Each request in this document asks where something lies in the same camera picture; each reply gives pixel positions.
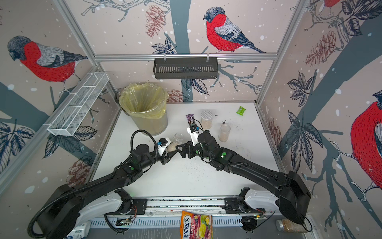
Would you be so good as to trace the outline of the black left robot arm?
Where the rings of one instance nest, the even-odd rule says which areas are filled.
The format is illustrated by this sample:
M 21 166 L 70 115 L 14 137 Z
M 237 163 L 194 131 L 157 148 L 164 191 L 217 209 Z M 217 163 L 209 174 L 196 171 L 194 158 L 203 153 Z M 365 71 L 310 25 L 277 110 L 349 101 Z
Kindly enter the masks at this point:
M 152 165 L 166 164 L 170 157 L 165 153 L 171 141 L 161 138 L 154 142 L 154 150 L 147 144 L 131 146 L 128 158 L 116 166 L 112 173 L 84 185 L 58 187 L 43 207 L 32 217 L 27 227 L 33 239 L 62 239 L 75 227 L 80 211 L 107 193 L 122 191 L 138 180 Z

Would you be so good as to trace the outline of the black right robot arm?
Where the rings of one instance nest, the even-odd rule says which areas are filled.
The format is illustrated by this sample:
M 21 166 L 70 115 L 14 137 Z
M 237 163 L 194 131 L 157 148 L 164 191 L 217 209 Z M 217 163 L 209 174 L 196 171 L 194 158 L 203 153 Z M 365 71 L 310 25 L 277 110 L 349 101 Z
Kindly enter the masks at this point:
M 218 171 L 239 175 L 260 185 L 277 197 L 276 205 L 283 216 L 296 224 L 304 224 L 311 193 L 297 173 L 285 174 L 265 168 L 216 143 L 193 145 L 190 141 L 177 145 L 176 150 L 182 158 L 207 159 Z

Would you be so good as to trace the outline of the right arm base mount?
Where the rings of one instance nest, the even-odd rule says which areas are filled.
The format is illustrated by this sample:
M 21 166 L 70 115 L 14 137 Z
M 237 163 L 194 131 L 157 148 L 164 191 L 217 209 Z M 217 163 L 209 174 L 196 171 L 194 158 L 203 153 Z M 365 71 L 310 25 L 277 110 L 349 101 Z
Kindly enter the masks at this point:
M 266 210 L 264 208 L 251 208 L 245 202 L 245 196 L 249 190 L 249 187 L 245 187 L 241 190 L 237 197 L 224 198 L 224 205 L 222 206 L 222 209 L 224 209 L 227 214 L 265 214 Z

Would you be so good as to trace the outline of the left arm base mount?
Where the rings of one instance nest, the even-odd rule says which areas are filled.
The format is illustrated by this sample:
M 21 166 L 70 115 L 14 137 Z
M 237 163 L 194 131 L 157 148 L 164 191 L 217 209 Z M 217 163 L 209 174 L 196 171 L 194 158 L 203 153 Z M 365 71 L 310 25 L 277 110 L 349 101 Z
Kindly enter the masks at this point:
M 144 215 L 147 208 L 148 199 L 145 198 L 133 198 L 124 189 L 117 189 L 112 191 L 112 199 L 116 199 L 119 206 L 106 213 L 108 216 L 120 216 L 120 215 Z

